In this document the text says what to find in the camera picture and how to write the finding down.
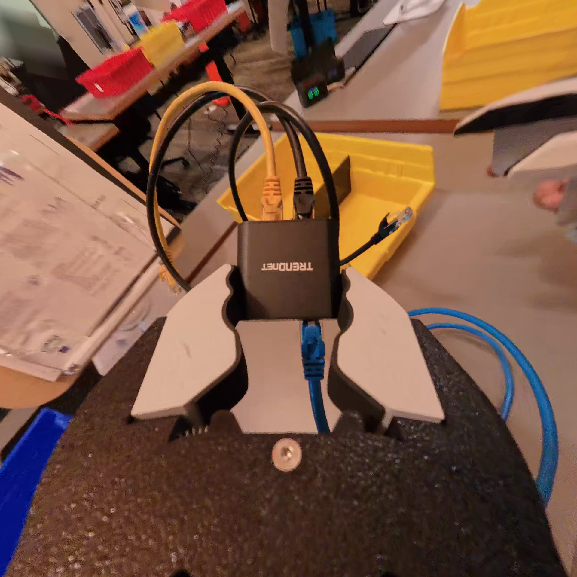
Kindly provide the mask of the grey desk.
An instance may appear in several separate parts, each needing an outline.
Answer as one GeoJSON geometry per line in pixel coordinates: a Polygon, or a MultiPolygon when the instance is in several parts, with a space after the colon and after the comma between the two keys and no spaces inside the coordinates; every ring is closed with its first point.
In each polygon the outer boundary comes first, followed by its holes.
{"type": "MultiPolygon", "coordinates": [[[[576,576],[576,245],[550,213],[538,210],[527,183],[487,176],[492,136],[447,134],[361,134],[370,139],[431,145],[436,190],[414,228],[374,277],[406,310],[447,307],[475,315],[503,331],[528,357],[551,400],[560,439],[559,468],[548,507],[561,559],[576,576]]],[[[230,218],[217,199],[228,188],[216,181],[185,220],[185,266],[197,265],[207,243],[216,241],[230,218]]],[[[182,295],[157,282],[148,317],[134,329],[118,330],[95,357],[107,374],[156,318],[182,295]]],[[[241,325],[251,383],[234,413],[252,431],[316,432],[302,377],[293,322],[273,327],[241,325]],[[273,361],[259,365],[261,338],[274,338],[273,361]]],[[[462,331],[435,331],[458,363],[498,404],[502,373],[490,347],[462,331]]],[[[515,369],[516,395],[508,420],[531,472],[539,465],[540,425],[530,386],[515,369]]]]}

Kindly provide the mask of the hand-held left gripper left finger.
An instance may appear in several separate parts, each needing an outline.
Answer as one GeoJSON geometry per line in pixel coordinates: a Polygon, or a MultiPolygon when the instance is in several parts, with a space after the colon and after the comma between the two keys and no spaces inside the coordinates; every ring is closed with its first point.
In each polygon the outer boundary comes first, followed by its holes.
{"type": "Polygon", "coordinates": [[[237,324],[241,277],[222,265],[192,288],[167,315],[131,416],[184,416],[211,421],[248,391],[248,368],[237,324]]]}

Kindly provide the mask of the red storage bin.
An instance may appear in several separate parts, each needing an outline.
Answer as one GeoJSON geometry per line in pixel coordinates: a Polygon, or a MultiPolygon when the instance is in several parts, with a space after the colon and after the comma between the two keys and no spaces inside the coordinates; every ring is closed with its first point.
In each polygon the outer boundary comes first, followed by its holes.
{"type": "Polygon", "coordinates": [[[225,12],[227,12],[226,1],[186,1],[166,13],[162,21],[189,23],[192,30],[198,33],[225,12]]]}
{"type": "Polygon", "coordinates": [[[104,99],[124,94],[153,69],[141,47],[137,47],[115,54],[95,68],[83,72],[76,77],[76,83],[94,98],[104,99]]]}

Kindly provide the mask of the instruction sheet board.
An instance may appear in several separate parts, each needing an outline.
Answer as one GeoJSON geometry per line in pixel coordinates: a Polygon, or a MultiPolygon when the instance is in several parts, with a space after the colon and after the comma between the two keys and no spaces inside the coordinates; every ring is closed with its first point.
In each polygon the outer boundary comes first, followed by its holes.
{"type": "Polygon", "coordinates": [[[46,122],[1,102],[1,368],[56,381],[157,278],[145,201],[46,122]]]}

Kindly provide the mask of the person's right hand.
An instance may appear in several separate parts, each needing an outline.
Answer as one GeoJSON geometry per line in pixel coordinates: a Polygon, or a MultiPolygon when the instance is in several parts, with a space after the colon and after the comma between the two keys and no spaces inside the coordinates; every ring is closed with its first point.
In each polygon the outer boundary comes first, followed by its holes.
{"type": "Polygon", "coordinates": [[[568,183],[569,179],[548,179],[540,182],[533,193],[534,205],[547,212],[557,213],[568,183]]]}

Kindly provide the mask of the blue plastic bin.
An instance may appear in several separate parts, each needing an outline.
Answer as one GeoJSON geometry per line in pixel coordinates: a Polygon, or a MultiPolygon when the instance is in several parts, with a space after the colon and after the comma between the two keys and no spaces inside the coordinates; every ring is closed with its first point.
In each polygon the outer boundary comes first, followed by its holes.
{"type": "Polygon", "coordinates": [[[72,415],[43,408],[1,466],[1,549],[14,549],[47,462],[72,415]]]}

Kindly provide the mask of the yellow plastic bin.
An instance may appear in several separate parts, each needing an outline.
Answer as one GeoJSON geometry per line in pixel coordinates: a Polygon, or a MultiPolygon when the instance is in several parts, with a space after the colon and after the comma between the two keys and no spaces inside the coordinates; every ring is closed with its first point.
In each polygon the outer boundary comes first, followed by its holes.
{"type": "MultiPolygon", "coordinates": [[[[386,140],[355,136],[316,133],[327,157],[350,156],[351,192],[339,206],[340,257],[369,241],[378,231],[385,217],[410,207],[413,217],[397,232],[358,256],[350,265],[368,279],[373,280],[380,269],[391,259],[407,237],[415,220],[435,186],[433,148],[386,140]]],[[[310,147],[300,136],[307,174],[314,185],[320,184],[321,172],[310,147]]],[[[276,166],[283,193],[285,220],[293,216],[293,183],[297,176],[292,151],[286,136],[275,143],[276,166]]],[[[261,192],[265,177],[265,159],[261,154],[237,175],[237,188],[242,206],[249,220],[261,219],[261,192]]]]}

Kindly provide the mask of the small yellow storage bin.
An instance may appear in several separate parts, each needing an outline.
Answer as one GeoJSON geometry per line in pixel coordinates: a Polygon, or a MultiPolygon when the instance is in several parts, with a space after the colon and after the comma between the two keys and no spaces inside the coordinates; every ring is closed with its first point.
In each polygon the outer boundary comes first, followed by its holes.
{"type": "Polygon", "coordinates": [[[184,37],[178,23],[166,20],[144,33],[135,48],[141,49],[145,58],[154,68],[163,67],[185,46],[184,37]]]}

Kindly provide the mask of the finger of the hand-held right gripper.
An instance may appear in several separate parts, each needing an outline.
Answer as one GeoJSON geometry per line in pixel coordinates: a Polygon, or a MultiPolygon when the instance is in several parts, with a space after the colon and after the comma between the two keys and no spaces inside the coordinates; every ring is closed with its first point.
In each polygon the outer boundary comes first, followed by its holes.
{"type": "Polygon", "coordinates": [[[455,126],[453,134],[495,129],[576,116],[576,82],[554,81],[490,103],[455,126]]]}
{"type": "Polygon", "coordinates": [[[533,122],[494,131],[490,172],[505,178],[576,175],[576,123],[533,122]]]}

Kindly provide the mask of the stack of yellow bins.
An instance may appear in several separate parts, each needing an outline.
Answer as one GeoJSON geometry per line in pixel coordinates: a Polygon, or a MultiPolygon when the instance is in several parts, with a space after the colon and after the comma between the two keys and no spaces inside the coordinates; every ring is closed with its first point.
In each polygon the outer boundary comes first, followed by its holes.
{"type": "Polygon", "coordinates": [[[576,76],[576,1],[461,4],[448,33],[440,110],[480,108],[576,76]]]}

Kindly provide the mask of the blue bag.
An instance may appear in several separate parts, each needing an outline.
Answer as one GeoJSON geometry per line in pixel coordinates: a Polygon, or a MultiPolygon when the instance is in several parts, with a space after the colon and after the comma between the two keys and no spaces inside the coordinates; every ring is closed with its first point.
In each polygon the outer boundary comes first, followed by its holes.
{"type": "MultiPolygon", "coordinates": [[[[324,11],[310,13],[309,20],[312,27],[314,45],[320,44],[327,39],[331,39],[334,44],[337,43],[336,13],[333,9],[328,8],[324,11]]],[[[294,57],[296,59],[304,57],[307,54],[307,47],[298,16],[292,18],[289,30],[292,37],[294,57]]]]}

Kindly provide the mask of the black power station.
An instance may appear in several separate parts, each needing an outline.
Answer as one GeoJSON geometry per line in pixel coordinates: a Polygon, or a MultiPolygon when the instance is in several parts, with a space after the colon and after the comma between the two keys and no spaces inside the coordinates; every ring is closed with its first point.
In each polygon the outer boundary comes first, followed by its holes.
{"type": "Polygon", "coordinates": [[[328,87],[344,78],[345,68],[341,58],[326,61],[295,60],[291,65],[291,77],[303,108],[309,108],[329,95],[328,87]]]}

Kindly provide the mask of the long wooden table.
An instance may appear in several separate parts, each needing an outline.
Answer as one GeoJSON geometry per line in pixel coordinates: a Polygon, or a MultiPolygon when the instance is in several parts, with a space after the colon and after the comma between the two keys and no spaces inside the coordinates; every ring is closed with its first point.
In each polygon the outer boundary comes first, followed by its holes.
{"type": "Polygon", "coordinates": [[[88,93],[63,109],[61,116],[72,122],[112,121],[147,92],[158,88],[162,81],[168,80],[173,71],[177,71],[182,65],[196,60],[200,54],[201,44],[209,42],[222,30],[232,25],[238,16],[245,13],[245,3],[235,1],[228,5],[227,11],[220,14],[210,26],[196,35],[189,35],[184,47],[175,53],[170,60],[164,62],[160,68],[154,69],[125,93],[102,99],[97,99],[88,93]]]}

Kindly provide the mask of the black network adapter box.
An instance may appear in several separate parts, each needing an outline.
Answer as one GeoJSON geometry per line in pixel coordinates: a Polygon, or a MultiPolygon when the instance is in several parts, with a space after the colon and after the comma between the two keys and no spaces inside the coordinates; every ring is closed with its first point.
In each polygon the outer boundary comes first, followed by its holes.
{"type": "Polygon", "coordinates": [[[342,297],[335,219],[244,221],[237,228],[243,319],[318,321],[342,297]]]}

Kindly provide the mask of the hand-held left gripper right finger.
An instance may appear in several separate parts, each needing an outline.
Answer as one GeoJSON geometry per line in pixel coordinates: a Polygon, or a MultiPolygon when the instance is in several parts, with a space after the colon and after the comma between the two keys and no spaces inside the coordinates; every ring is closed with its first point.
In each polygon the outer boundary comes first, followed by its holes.
{"type": "Polygon", "coordinates": [[[364,427],[394,418],[439,424],[445,413],[408,313],[354,268],[343,295],[328,373],[328,396],[364,427]]]}

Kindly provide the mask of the small black box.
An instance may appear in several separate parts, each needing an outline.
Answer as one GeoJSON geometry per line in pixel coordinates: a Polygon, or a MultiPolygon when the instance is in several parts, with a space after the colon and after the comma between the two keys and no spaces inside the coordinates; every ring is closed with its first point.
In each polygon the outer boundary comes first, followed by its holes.
{"type": "MultiPolygon", "coordinates": [[[[340,206],[351,192],[350,156],[334,154],[329,156],[328,161],[340,206]]],[[[314,218],[330,218],[329,198],[322,177],[320,184],[314,185],[314,218]]]]}

